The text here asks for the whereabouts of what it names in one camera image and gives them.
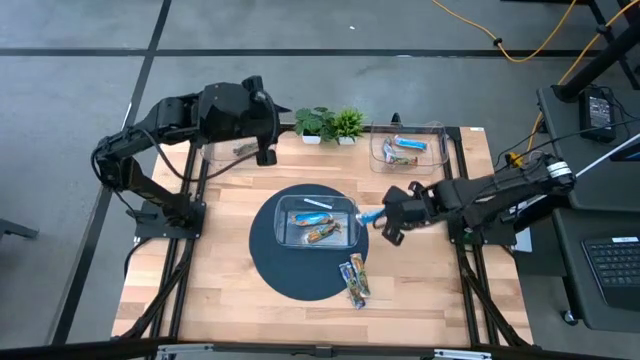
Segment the wooden tabletop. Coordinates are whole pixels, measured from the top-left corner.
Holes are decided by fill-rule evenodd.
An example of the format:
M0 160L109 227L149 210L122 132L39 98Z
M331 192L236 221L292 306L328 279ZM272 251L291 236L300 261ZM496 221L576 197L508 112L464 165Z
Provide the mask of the wooden tabletop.
M481 128L461 128L471 178L491 174L491 158ZM179 338L202 342L304 343L386 346L468 346L455 250L446 224L406 233L395 247L369 229L366 270L371 288L367 306L354 310L346 290L320 301L287 298L267 285L249 253L249 230L262 204L279 190L300 183L322 184L356 200L361 211L380 207L391 185L406 188L444 178L442 169L426 174L374 172L369 165L369 134L354 146L305 145L292 132L280 136L278 165L258 168L246 161L207 183L205 229L196 242ZM184 168L188 144L165 147L176 168ZM457 176L453 146L449 147ZM228 162L214 162L216 168ZM161 160L153 179L177 192L180 180ZM113 327L131 327L155 296L167 251L166 239L152 240L132 257ZM491 295L518 334L531 341L518 274L500 247L484 248ZM481 338L484 319L476 299ZM167 334L173 299L165 310Z

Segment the small succulent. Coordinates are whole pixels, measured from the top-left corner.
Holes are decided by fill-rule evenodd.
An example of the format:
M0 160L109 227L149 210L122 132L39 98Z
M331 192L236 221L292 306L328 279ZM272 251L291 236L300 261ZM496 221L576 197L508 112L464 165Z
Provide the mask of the small succulent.
M356 137L362 134L363 120L364 114L358 111L358 109L350 108L342 110L332 122L334 137L350 137L355 140Z
M316 107L313 109L303 108L296 111L296 134L302 135L306 132L309 135L316 135L322 141L333 140L333 120L335 113L326 107Z

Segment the transparent tray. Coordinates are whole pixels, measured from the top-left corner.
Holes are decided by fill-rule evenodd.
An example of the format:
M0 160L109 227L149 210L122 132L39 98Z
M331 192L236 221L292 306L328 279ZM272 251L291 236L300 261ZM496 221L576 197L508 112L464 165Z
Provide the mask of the transparent tray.
M397 146L394 141L396 136L425 143L426 150ZM396 158L390 157L389 152L385 151L385 143L391 146ZM411 127L403 126L400 122L371 124L369 165L375 172L429 175L448 160L447 133L439 122Z
M317 226L299 226L296 215L327 213L333 222ZM285 195L276 205L274 230L280 245L306 249L348 249L358 243L361 225L356 221L358 213L353 199L345 196ZM316 242L307 241L309 232L328 225L339 224L339 231Z
M276 146L273 144L269 148L275 150ZM248 137L204 145L200 149L200 155L209 162L234 161L256 151L258 151L258 141L255 137Z

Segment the gray floor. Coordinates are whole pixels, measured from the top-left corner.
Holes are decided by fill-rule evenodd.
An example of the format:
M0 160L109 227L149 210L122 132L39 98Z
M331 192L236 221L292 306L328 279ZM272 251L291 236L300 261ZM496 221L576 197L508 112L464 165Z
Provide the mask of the gray floor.
M504 37L512 49L534 48L565 9L498 0L442 2ZM0 48L146 48L161 3L4 0ZM599 3L607 18L615 13L613 2ZM581 49L594 26L588 9L578 7L549 47ZM490 49L491 41L423 0L174 0L159 47ZM120 129L142 60L0 57L0 217L41 231L36 241L9 236L0 244L0 348L47 341L98 190L89 153L101 137ZM555 83L571 61L156 58L138 119L162 97L261 74L274 99L287 107L357 106L372 121L388 121L397 111L408 123L437 120L452 126L483 126L497 155L528 134L538 111L535 90ZM629 88L617 66L598 83ZM154 159L151 151L139 156L147 172ZM140 203L129 199L134 207ZM109 337L133 228L123 206L112 201L70 341ZM566 308L566 297L557 279L522 277L521 283L534 339L542 347L640 358L638 335L564 324L557 313Z

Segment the black computer monitor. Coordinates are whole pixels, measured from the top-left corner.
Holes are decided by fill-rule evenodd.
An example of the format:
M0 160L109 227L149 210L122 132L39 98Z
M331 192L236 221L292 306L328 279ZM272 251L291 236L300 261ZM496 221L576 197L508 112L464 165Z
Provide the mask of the black computer monitor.
M640 143L627 146L611 154L611 161L640 161Z

